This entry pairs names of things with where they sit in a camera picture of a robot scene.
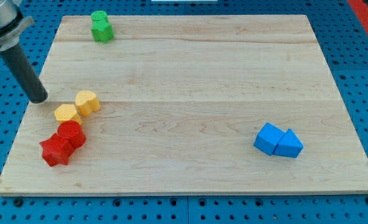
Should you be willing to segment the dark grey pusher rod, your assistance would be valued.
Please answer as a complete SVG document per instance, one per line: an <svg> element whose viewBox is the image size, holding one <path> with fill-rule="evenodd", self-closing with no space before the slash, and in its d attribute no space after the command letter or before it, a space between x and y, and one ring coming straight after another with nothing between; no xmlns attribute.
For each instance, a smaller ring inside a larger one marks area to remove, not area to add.
<svg viewBox="0 0 368 224"><path fill-rule="evenodd" d="M42 103L47 99L47 91L19 44L0 51L0 56L30 102Z"/></svg>

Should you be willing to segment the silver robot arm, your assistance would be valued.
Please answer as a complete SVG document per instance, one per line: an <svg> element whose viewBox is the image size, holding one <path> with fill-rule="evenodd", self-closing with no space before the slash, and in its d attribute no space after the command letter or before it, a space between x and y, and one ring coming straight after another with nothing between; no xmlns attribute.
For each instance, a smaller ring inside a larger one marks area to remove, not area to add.
<svg viewBox="0 0 368 224"><path fill-rule="evenodd" d="M32 103L41 103L48 93L22 50L21 34L34 24L12 0L0 0L0 57Z"/></svg>

